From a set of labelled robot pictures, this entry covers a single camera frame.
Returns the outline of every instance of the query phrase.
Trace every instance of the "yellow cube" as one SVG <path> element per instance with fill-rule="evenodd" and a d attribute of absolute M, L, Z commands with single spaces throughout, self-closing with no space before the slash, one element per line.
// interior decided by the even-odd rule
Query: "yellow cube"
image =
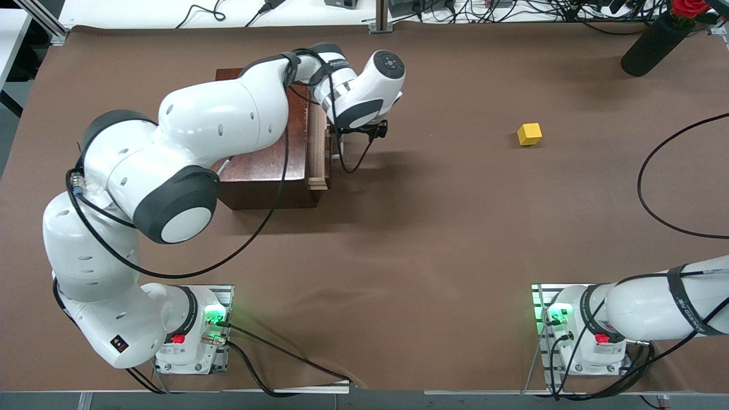
<path fill-rule="evenodd" d="M 524 124 L 516 134 L 519 136 L 520 145 L 534 145 L 542 139 L 539 123 Z"/>

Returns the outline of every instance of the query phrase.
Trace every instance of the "white robot link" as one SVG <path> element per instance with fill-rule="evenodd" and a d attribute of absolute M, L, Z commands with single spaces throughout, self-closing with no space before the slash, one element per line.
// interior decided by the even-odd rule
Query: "white robot link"
<path fill-rule="evenodd" d="M 620 282 L 562 290 L 543 311 L 574 375 L 620 374 L 626 340 L 729 333 L 729 255 Z"/>
<path fill-rule="evenodd" d="M 43 216 L 57 302 L 115 368 L 157 354 L 178 369 L 188 366 L 182 372 L 206 373 L 215 347 L 200 340 L 225 309 L 204 287 L 140 287 L 143 269 L 131 268 L 139 264 L 136 231 L 158 244 L 200 233 L 217 201 L 219 178 L 210 167 L 281 137 L 289 84 L 308 85 L 330 121 L 347 132 L 376 128 L 404 81 L 405 66 L 389 51 L 374 53 L 358 76 L 337 45 L 320 43 L 255 61 L 236 80 L 170 93 L 159 125 L 128 110 L 98 117 L 67 175 L 69 193 L 51 200 Z"/>

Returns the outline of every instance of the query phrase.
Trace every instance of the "flower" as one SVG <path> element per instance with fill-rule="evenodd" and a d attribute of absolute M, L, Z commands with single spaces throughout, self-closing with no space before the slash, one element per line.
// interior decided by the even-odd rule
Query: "flower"
<path fill-rule="evenodd" d="M 703 0 L 673 0 L 671 14 L 691 19 L 706 12 L 709 8 L 709 5 Z"/>

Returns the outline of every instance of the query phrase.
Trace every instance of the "brown tabletop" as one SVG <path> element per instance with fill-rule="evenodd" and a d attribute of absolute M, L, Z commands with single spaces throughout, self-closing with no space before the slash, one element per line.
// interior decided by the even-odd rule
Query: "brown tabletop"
<path fill-rule="evenodd" d="M 537 337 L 531 283 L 608 282 L 728 251 L 658 224 L 635 192 L 658 142 L 729 107 L 726 46 L 696 35 L 635 79 L 618 66 L 635 38 L 536 23 L 412 23 L 384 36 L 363 27 L 75 29 L 48 53 L 0 183 L 0 390 L 139 388 L 96 355 L 51 294 L 42 213 L 63 190 L 88 123 L 118 108 L 156 117 L 164 95 L 210 81 L 220 67 L 320 41 L 338 43 L 357 71 L 380 48 L 405 62 L 405 95 L 387 138 L 356 174 L 332 167 L 334 189 L 319 208 L 277 212 L 242 255 L 184 283 L 236 284 L 238 324 L 363 388 L 522 388 Z M 521 148 L 515 133 L 532 122 L 544 137 Z M 656 156 L 644 190 L 665 218 L 729 233 L 725 129 L 695 130 Z M 352 155 L 366 142 L 350 141 Z M 143 240 L 143 265 L 168 273 L 207 266 L 264 213 L 221 205 L 192 241 Z M 273 386 L 332 381 L 241 343 Z M 726 343 L 690 342 L 642 388 L 729 392 L 725 372 L 707 371 L 729 364 Z M 169 378 L 168 386 L 253 384 L 231 356 L 227 374 Z M 538 374 L 532 387 L 544 387 Z"/>

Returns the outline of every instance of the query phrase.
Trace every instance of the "white table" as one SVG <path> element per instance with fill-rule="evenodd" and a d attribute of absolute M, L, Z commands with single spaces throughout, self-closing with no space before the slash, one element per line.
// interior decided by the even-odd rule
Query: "white table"
<path fill-rule="evenodd" d="M 460 10 L 466 0 L 456 0 L 456 11 Z M 192 4 L 212 9 L 215 0 L 66 0 L 61 12 L 61 23 L 72 28 L 75 25 L 96 28 L 174 28 L 177 26 Z M 483 14 L 486 6 L 483 0 L 473 1 L 473 11 Z M 499 20 L 511 13 L 508 22 L 518 21 L 554 21 L 555 16 L 540 14 L 535 7 L 549 7 L 525 1 L 519 1 L 514 8 L 498 8 L 494 18 Z M 243 27 L 263 5 L 263 0 L 222 0 L 218 10 L 226 15 L 225 21 L 216 21 L 210 13 L 196 11 L 183 28 L 226 28 Z M 624 8 L 618 14 L 627 12 Z M 605 15 L 611 15 L 603 8 Z M 435 13 L 424 13 L 424 23 L 444 23 L 451 12 L 443 9 Z M 282 5 L 260 16 L 253 27 L 260 26 L 366 26 L 375 17 L 375 0 L 359 0 L 356 10 L 342 9 L 324 5 L 324 0 L 286 0 Z M 457 23 L 467 23 L 466 16 L 460 16 Z"/>
<path fill-rule="evenodd" d="M 25 10 L 0 9 L 0 101 L 18 117 L 23 108 L 1 89 L 30 24 L 31 16 Z"/>

